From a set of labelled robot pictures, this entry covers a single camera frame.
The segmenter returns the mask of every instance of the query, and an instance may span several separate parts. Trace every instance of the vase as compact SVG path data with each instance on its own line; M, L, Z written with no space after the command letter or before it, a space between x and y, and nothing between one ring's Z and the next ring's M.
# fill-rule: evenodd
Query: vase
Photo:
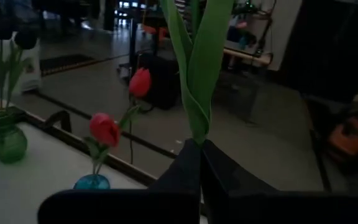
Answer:
M74 189L91 190L91 189L110 189L109 180L100 174L90 174L81 177L74 185Z
M15 125L14 113L0 109L0 161L11 164L23 159L27 138Z

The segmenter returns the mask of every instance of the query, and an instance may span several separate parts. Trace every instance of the red flower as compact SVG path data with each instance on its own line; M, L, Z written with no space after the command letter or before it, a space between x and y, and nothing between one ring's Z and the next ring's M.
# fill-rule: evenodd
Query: red flower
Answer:
M149 91L151 83L149 69L140 68L129 82L129 93L138 98L143 97Z
M112 147L117 146L120 136L119 127L107 114L94 114L89 128L93 137L99 142Z

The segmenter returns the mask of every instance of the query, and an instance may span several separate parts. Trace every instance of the green glass vase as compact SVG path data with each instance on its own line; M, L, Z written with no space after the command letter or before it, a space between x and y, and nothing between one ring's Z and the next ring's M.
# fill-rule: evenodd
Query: green glass vase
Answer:
M11 164L21 160L27 150L27 138L14 122L14 113L0 109L0 161Z

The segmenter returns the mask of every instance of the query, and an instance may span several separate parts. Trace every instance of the dark tulip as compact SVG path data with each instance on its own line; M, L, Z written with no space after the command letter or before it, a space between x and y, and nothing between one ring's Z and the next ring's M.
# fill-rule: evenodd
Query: dark tulip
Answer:
M23 50L33 49L37 43L37 33L32 29L21 29L16 34L14 41Z
M9 40L12 38L13 24L6 17L0 17L0 40Z

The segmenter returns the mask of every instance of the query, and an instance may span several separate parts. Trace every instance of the doormat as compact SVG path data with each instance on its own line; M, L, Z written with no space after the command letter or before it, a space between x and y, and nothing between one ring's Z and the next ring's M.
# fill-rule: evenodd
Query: doormat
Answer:
M41 76L53 75L75 68L98 63L99 60L82 54L64 55L40 60Z

